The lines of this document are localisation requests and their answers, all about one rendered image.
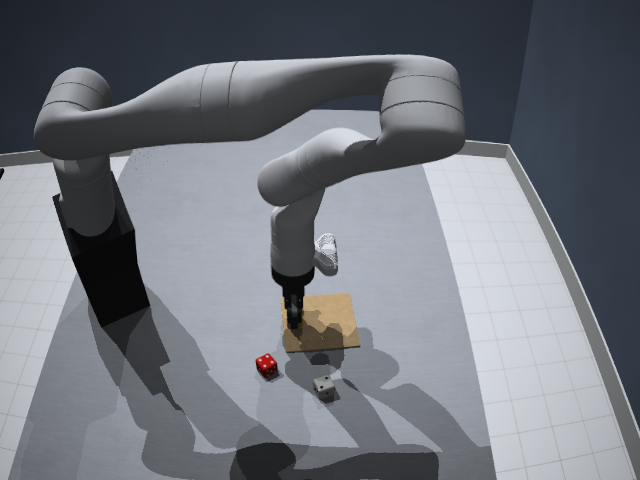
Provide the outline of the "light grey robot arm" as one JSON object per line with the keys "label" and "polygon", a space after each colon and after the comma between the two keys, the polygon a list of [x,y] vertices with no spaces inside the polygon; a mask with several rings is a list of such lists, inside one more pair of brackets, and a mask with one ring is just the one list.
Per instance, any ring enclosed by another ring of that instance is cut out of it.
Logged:
{"label": "light grey robot arm", "polygon": [[262,198],[276,206],[271,214],[273,269],[301,276],[315,266],[335,276],[334,235],[323,234],[314,242],[325,189],[357,175],[445,159],[463,148],[460,79],[448,62],[421,55],[369,55],[205,64],[117,106],[100,74],[72,68],[54,81],[35,124],[34,142],[53,160],[67,227],[92,237],[105,232],[115,215],[110,154],[251,141],[319,105],[358,95],[379,95],[382,132],[377,139],[347,128],[324,131],[267,163],[257,182]]}

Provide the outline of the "white die with black pips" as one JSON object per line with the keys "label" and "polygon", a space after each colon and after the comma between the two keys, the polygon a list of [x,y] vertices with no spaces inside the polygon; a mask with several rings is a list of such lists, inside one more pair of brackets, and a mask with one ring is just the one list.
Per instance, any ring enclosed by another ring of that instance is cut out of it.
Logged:
{"label": "white die with black pips", "polygon": [[319,399],[334,395],[335,385],[329,375],[319,377],[313,380],[313,389]]}

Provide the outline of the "tan flat mat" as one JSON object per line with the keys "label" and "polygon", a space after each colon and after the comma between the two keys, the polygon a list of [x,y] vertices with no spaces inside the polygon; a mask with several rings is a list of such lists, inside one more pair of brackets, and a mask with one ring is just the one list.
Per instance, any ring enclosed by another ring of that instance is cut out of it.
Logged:
{"label": "tan flat mat", "polygon": [[349,293],[303,297],[303,327],[287,327],[280,298],[286,353],[360,347]]}

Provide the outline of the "red die with white pips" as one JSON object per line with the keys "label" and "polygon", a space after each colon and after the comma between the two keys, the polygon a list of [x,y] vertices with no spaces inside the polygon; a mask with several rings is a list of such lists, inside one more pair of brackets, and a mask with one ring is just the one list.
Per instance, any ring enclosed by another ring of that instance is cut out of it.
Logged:
{"label": "red die with white pips", "polygon": [[265,354],[256,360],[256,368],[264,378],[267,378],[278,372],[277,362],[270,354]]}

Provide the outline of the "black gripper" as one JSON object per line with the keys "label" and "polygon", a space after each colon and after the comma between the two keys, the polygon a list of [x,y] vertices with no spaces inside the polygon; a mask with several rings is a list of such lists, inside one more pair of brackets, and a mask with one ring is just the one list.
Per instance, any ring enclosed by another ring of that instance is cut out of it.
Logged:
{"label": "black gripper", "polygon": [[[276,272],[271,265],[273,280],[282,286],[284,297],[284,308],[287,310],[287,322],[289,329],[300,329],[302,321],[303,297],[305,296],[304,286],[308,285],[314,278],[315,266],[306,274],[301,276],[285,276]],[[302,289],[301,289],[302,288]],[[287,301],[288,297],[288,301]],[[289,303],[288,303],[289,302]],[[292,308],[291,308],[292,303]],[[297,316],[298,315],[298,316]],[[299,321],[298,321],[299,320]],[[299,322],[299,323],[298,323]]]}

